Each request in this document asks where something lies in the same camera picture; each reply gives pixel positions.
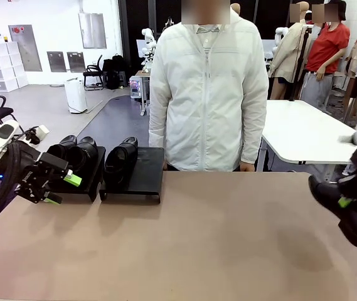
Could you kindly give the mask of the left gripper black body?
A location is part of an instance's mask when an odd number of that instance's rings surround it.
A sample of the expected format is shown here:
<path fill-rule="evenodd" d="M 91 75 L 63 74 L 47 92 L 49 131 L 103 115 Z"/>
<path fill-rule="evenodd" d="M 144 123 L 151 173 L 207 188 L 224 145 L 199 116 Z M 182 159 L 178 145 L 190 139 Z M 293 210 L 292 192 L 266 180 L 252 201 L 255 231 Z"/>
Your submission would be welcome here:
<path fill-rule="evenodd" d="M 16 145 L 20 151 L 20 166 L 19 186 L 15 193 L 37 204 L 43 201 L 45 192 L 51 192 L 49 182 L 63 180 L 68 171 L 68 162 L 47 152 L 40 152 L 24 142 L 17 142 Z"/>

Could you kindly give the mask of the person's right forearm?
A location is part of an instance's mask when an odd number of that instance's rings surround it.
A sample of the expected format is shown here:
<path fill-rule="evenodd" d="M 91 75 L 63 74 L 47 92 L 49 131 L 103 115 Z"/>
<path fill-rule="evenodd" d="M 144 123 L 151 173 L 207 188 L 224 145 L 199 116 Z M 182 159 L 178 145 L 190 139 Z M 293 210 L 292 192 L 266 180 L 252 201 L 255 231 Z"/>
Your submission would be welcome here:
<path fill-rule="evenodd" d="M 149 146 L 164 149 L 166 135 L 166 123 L 159 123 L 151 117 L 149 122 Z"/>

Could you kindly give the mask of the person's left forearm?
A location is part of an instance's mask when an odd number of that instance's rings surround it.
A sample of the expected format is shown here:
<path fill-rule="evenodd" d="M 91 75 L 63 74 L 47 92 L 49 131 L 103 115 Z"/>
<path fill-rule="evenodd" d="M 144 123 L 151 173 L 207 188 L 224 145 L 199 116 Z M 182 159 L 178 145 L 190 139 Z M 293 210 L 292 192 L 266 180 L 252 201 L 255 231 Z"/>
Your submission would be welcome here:
<path fill-rule="evenodd" d="M 243 163 L 254 165 L 258 159 L 260 145 L 262 141 L 262 124 L 243 124 L 242 128 L 242 153 L 241 161 Z"/>

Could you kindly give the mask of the black shoe stand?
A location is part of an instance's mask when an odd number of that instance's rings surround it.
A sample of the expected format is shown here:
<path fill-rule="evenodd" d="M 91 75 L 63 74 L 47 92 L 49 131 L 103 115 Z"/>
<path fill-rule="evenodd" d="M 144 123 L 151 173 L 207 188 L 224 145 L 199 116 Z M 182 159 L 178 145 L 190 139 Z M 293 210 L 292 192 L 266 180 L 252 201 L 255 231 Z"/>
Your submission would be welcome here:
<path fill-rule="evenodd" d="M 94 202 L 98 193 L 98 185 L 103 182 L 102 170 L 106 148 L 99 146 L 98 151 L 97 162 L 92 167 L 91 173 L 88 176 L 84 176 L 79 187 L 60 180 L 48 183 L 50 191 L 55 194 L 84 194 L 90 198 L 91 202 Z"/>
<path fill-rule="evenodd" d="M 158 205 L 161 202 L 163 165 L 164 149 L 138 147 L 131 178 L 120 191 L 108 190 L 103 181 L 99 190 L 101 201 L 110 204 Z"/>

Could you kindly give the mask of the white table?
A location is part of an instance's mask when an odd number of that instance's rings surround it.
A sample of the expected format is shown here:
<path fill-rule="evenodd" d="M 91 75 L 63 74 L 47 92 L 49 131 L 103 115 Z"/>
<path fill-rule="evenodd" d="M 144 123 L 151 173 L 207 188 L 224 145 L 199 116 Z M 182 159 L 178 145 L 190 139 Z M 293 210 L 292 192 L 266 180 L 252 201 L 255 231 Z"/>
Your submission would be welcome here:
<path fill-rule="evenodd" d="M 348 165 L 356 150 L 355 145 L 340 141 L 353 133 L 348 125 L 302 100 L 268 100 L 257 171 L 263 171 L 267 149 L 271 148 L 283 162 L 322 165 L 319 177 L 329 182 L 335 167 Z"/>

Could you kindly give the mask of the white air purifier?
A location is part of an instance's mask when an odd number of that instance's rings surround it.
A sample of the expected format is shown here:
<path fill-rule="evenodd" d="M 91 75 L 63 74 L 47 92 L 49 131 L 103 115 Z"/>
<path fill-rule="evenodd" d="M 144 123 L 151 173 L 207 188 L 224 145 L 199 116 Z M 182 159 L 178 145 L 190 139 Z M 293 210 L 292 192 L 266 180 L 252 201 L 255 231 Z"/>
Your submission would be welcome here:
<path fill-rule="evenodd" d="M 64 84 L 69 112 L 82 114 L 87 111 L 87 99 L 83 82 L 78 78 L 71 78 Z"/>

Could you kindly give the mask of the black office chair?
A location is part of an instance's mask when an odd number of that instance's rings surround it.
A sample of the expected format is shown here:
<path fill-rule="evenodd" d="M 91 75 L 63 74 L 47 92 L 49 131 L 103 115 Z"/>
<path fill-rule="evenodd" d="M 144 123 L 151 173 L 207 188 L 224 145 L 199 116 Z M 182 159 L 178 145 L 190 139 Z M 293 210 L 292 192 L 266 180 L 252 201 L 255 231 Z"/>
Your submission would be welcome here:
<path fill-rule="evenodd" d="M 104 73 L 100 67 L 100 61 L 102 56 L 100 56 L 96 62 L 96 64 L 87 65 L 86 70 L 83 72 L 83 87 L 85 91 L 96 91 L 104 89 Z M 97 78 L 98 82 L 87 85 L 87 78 Z"/>

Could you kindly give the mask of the computer with coloured lights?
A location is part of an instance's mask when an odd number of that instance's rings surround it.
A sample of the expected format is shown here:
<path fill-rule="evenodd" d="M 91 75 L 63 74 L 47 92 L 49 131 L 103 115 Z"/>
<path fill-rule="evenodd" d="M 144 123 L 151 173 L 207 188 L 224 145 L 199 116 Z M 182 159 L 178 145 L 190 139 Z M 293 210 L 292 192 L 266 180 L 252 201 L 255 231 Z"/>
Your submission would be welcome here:
<path fill-rule="evenodd" d="M 142 78 L 137 76 L 132 76 L 129 79 L 129 88 L 132 99 L 141 99 L 142 98 Z"/>

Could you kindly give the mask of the black backpack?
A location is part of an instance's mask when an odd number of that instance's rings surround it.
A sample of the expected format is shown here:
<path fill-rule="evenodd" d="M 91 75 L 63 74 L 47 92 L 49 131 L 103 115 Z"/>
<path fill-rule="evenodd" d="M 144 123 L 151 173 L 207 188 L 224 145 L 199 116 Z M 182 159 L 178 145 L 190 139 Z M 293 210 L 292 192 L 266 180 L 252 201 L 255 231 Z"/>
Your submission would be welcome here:
<path fill-rule="evenodd" d="M 121 55 L 114 55 L 111 59 L 105 59 L 103 64 L 103 78 L 105 87 L 115 90 L 124 85 L 124 72 L 126 63 Z"/>

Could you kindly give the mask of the small wooden desk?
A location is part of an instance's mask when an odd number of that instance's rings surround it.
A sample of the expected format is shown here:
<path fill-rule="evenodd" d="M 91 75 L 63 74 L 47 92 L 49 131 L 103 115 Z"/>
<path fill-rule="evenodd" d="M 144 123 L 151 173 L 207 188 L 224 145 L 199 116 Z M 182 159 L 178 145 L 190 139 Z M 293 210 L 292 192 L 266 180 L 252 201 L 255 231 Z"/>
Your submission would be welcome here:
<path fill-rule="evenodd" d="M 150 73 L 144 72 L 144 71 L 138 71 L 135 76 L 142 78 L 142 84 L 143 84 L 142 98 L 139 99 L 140 103 L 141 103 L 140 115 L 145 116 L 145 114 L 147 114 L 147 108 L 150 104 L 150 100 L 149 100 L 149 98 L 150 98 L 150 89 L 149 89 Z"/>

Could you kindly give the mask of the mannequin in red shirt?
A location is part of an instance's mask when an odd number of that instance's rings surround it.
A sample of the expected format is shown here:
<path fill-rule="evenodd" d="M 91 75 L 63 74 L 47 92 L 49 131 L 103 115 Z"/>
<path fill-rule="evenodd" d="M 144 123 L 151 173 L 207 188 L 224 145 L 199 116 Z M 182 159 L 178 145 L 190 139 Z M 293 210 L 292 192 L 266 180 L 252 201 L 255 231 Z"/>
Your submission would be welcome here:
<path fill-rule="evenodd" d="M 334 74 L 349 44 L 346 7 L 345 0 L 329 0 L 323 5 L 324 24 L 307 58 L 300 98 L 319 110 L 325 108 Z"/>

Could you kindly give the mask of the mannequin in beige jacket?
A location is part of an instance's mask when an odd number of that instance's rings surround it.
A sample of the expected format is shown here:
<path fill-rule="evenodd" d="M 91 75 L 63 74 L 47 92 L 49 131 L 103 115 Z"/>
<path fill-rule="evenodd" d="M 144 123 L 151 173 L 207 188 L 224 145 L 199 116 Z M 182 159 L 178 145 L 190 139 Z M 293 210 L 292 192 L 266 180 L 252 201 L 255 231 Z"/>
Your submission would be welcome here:
<path fill-rule="evenodd" d="M 305 16 L 309 10 L 309 3 L 301 1 L 295 4 L 293 15 L 294 24 L 283 35 L 273 60 L 270 64 L 269 77 L 273 78 L 271 100 L 282 100 L 287 90 L 291 90 L 296 77 L 297 63 L 301 54 L 303 36 L 306 24 Z"/>

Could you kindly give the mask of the person in white jacket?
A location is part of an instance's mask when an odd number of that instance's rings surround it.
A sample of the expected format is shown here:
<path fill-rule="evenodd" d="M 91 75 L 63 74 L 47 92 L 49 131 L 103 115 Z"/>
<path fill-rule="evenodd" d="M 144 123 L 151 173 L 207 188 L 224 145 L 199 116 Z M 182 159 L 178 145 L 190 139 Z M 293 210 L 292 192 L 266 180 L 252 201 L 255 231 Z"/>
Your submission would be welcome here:
<path fill-rule="evenodd" d="M 265 126 L 262 39 L 256 25 L 230 13 L 230 0 L 182 0 L 181 22 L 157 41 L 149 121 L 166 123 L 167 168 L 241 171 L 243 124 Z"/>

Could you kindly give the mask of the small grey wall panel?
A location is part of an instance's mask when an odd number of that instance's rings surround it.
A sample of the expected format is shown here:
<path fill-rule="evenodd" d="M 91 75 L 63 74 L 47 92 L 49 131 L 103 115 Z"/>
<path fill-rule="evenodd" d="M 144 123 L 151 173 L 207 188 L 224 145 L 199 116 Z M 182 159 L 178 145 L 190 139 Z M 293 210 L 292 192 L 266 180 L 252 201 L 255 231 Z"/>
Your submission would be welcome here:
<path fill-rule="evenodd" d="M 67 71 L 62 51 L 48 51 L 47 56 L 51 72 L 60 73 Z"/>
<path fill-rule="evenodd" d="M 68 63 L 72 73 L 83 73 L 86 64 L 82 52 L 67 52 Z"/>

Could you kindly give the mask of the tall grey wall panel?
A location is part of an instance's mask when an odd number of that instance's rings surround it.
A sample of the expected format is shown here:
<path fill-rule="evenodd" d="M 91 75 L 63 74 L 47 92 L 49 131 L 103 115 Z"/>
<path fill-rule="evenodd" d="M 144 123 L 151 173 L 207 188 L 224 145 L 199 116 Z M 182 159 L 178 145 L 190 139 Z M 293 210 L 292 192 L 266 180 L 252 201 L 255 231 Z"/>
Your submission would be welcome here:
<path fill-rule="evenodd" d="M 18 44 L 24 70 L 28 72 L 43 71 L 32 25 L 9 25 L 8 28 L 12 41 Z"/>

